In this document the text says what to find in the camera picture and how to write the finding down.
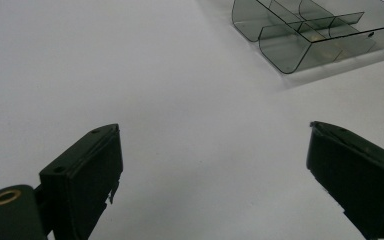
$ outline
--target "clear plastic tray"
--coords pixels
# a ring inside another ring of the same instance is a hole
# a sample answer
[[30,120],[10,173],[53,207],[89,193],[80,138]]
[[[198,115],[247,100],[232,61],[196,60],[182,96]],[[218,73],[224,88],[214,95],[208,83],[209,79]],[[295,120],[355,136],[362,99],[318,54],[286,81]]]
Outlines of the clear plastic tray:
[[283,73],[384,49],[381,0],[235,0],[232,20]]

